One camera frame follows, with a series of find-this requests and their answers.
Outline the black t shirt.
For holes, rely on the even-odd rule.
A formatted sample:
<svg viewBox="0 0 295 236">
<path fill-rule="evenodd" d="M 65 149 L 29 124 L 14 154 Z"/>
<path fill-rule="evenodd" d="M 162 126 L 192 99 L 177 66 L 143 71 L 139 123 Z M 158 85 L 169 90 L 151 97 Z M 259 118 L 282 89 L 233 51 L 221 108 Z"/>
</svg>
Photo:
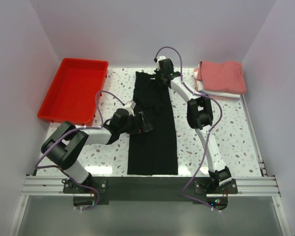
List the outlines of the black t shirt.
<svg viewBox="0 0 295 236">
<path fill-rule="evenodd" d="M 143 112 L 152 130 L 130 136 L 129 175 L 177 175 L 177 140 L 172 104 L 167 86 L 150 74 L 135 73 L 135 112 Z"/>
</svg>

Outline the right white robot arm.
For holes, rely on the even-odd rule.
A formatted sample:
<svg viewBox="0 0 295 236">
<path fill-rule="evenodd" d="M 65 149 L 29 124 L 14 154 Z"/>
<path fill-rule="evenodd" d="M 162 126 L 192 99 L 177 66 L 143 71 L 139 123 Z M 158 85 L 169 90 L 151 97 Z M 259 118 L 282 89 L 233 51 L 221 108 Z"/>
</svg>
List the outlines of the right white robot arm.
<svg viewBox="0 0 295 236">
<path fill-rule="evenodd" d="M 231 181 L 231 173 L 223 160 L 217 142 L 211 137 L 213 128 L 213 110 L 208 95 L 201 95 L 182 80 L 182 74 L 175 71 L 170 59 L 160 56 L 154 59 L 156 81 L 166 85 L 187 103 L 187 122 L 199 136 L 207 158 L 210 177 L 209 188 L 214 193 L 221 193 Z"/>
</svg>

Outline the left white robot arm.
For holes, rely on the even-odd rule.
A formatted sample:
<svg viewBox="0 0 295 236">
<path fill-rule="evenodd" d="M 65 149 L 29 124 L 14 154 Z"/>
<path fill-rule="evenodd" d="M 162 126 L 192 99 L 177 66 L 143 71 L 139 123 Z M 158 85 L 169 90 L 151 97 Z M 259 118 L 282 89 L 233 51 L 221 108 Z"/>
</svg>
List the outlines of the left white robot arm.
<svg viewBox="0 0 295 236">
<path fill-rule="evenodd" d="M 92 175 L 78 161 L 85 145 L 110 145 L 123 133 L 144 134 L 152 129 L 143 112 L 121 108 L 102 127 L 77 127 L 69 121 L 62 123 L 42 145 L 41 153 L 74 181 L 79 192 L 86 193 L 95 184 Z"/>
</svg>

